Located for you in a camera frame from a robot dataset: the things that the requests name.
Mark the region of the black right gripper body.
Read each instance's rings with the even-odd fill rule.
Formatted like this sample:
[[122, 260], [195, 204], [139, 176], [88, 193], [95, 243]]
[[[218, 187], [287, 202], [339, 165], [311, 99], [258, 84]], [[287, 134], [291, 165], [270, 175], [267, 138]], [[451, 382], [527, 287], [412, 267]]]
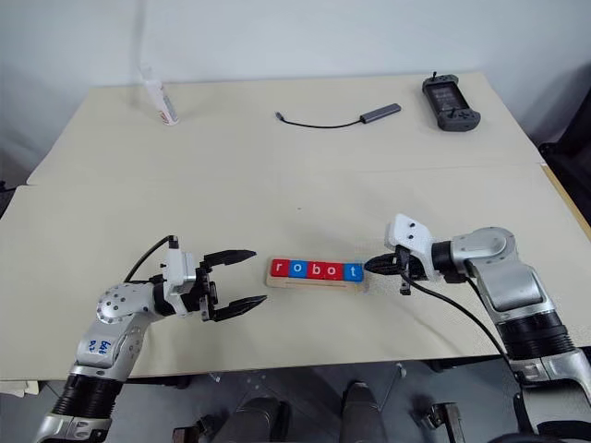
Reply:
[[400, 286], [401, 295], [411, 294], [411, 281], [426, 281], [428, 279], [421, 261], [411, 254], [411, 251], [398, 245], [394, 250], [395, 265], [402, 282]]

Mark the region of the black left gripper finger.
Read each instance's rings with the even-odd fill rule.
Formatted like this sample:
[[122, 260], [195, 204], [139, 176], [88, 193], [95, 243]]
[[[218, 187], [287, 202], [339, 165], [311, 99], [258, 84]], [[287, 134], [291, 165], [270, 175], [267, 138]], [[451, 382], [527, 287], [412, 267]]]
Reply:
[[242, 316], [251, 309], [262, 304], [266, 299], [266, 295], [258, 295], [233, 301], [226, 307], [216, 309], [213, 312], [213, 320], [215, 322], [221, 322], [230, 318]]
[[205, 255], [202, 260], [202, 267], [204, 269], [211, 269], [220, 265], [230, 266], [250, 259], [256, 255], [257, 253], [255, 251], [247, 249], [227, 249]]

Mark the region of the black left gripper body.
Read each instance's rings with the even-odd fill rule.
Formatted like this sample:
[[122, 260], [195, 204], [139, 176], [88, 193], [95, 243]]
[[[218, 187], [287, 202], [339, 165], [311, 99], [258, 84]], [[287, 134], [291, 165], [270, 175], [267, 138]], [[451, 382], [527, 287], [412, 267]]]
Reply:
[[214, 281], [210, 280], [212, 267], [206, 262], [200, 262], [195, 269], [196, 279], [190, 290], [181, 295], [181, 301], [188, 313], [200, 313], [202, 321], [216, 321], [215, 306], [218, 303], [217, 290]]

